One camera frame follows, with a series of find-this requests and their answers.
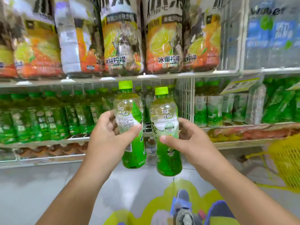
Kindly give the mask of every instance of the yellow shopping basket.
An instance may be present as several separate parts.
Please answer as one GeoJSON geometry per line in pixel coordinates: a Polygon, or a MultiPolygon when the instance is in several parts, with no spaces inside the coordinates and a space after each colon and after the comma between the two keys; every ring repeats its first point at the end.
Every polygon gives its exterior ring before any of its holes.
{"type": "Polygon", "coordinates": [[[264,161],[264,165],[268,170],[270,178],[272,179],[264,157],[266,154],[269,154],[271,159],[274,161],[278,170],[278,175],[282,178],[286,185],[286,187],[278,188],[288,189],[293,192],[300,192],[300,134],[288,137],[284,140],[274,141],[269,146],[268,151],[246,156],[247,159],[253,156],[260,156],[264,161]]]}

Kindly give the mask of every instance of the left hand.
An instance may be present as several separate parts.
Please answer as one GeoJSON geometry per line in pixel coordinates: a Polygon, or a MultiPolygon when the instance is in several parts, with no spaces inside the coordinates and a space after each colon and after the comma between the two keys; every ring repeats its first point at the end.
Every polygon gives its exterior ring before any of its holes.
{"type": "Polygon", "coordinates": [[[114,111],[101,114],[92,131],[83,165],[96,166],[99,172],[105,171],[109,175],[122,159],[125,148],[142,128],[141,124],[135,125],[119,135],[114,111]]]}

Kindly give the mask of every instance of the green bottle cap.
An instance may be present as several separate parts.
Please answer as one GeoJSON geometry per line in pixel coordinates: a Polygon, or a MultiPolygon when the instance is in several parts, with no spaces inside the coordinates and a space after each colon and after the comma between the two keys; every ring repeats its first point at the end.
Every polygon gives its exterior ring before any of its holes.
{"type": "Polygon", "coordinates": [[[61,95],[70,95],[68,91],[62,91],[61,95]]]}
{"type": "Polygon", "coordinates": [[[78,90],[78,91],[74,91],[75,95],[82,95],[82,91],[78,90]]]}
{"type": "Polygon", "coordinates": [[[202,87],[204,85],[204,82],[203,81],[199,81],[196,83],[196,86],[197,87],[202,87]]]}
{"type": "Polygon", "coordinates": [[[56,94],[54,91],[45,91],[45,96],[48,96],[48,97],[55,97],[56,94]]]}
{"type": "Polygon", "coordinates": [[[95,90],[87,90],[86,93],[89,95],[95,95],[96,91],[95,90]]]}
{"type": "Polygon", "coordinates": [[[131,80],[119,81],[119,89],[131,89],[133,84],[131,80]]]}
{"type": "Polygon", "coordinates": [[[30,98],[40,98],[42,95],[39,92],[30,92],[29,93],[30,98]]]}
{"type": "Polygon", "coordinates": [[[218,80],[214,80],[214,81],[209,82],[209,85],[210,85],[210,86],[218,86],[219,83],[220,83],[220,82],[219,82],[218,80]]]}
{"type": "Polygon", "coordinates": [[[156,87],[155,95],[165,95],[169,94],[168,87],[156,87]]]}
{"type": "Polygon", "coordinates": [[[168,88],[175,88],[176,85],[167,85],[168,88]]]}
{"type": "Polygon", "coordinates": [[[101,87],[98,90],[99,90],[99,92],[104,92],[104,93],[108,92],[108,88],[105,88],[105,87],[101,87]]]}
{"type": "Polygon", "coordinates": [[[24,95],[23,94],[11,94],[11,98],[13,100],[16,100],[16,99],[24,99],[24,95]]]}
{"type": "Polygon", "coordinates": [[[7,95],[7,94],[2,94],[2,95],[0,95],[0,99],[7,100],[7,99],[9,99],[9,95],[7,95]]]}

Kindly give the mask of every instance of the forearm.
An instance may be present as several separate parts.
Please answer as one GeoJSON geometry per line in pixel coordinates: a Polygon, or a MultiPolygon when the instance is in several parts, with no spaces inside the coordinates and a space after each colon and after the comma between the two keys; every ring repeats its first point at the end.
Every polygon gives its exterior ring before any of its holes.
{"type": "Polygon", "coordinates": [[[98,193],[107,174],[82,164],[36,225],[88,225],[98,193]]]}
{"type": "Polygon", "coordinates": [[[225,199],[241,225],[299,225],[300,221],[286,211],[252,181],[230,164],[212,178],[212,185],[225,199]]]}

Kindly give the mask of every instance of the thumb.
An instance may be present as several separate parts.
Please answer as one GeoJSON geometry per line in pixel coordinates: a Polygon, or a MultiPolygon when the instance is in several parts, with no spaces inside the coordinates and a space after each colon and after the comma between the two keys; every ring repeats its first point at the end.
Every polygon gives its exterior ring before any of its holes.
{"type": "Polygon", "coordinates": [[[134,138],[138,136],[142,128],[143,126],[141,124],[132,126],[126,132],[123,132],[122,134],[116,136],[116,138],[118,139],[117,143],[123,149],[125,149],[134,140],[134,138]]]}
{"type": "Polygon", "coordinates": [[[159,141],[171,148],[175,148],[177,151],[186,153],[188,149],[188,141],[174,138],[172,136],[161,136],[159,141]]]}

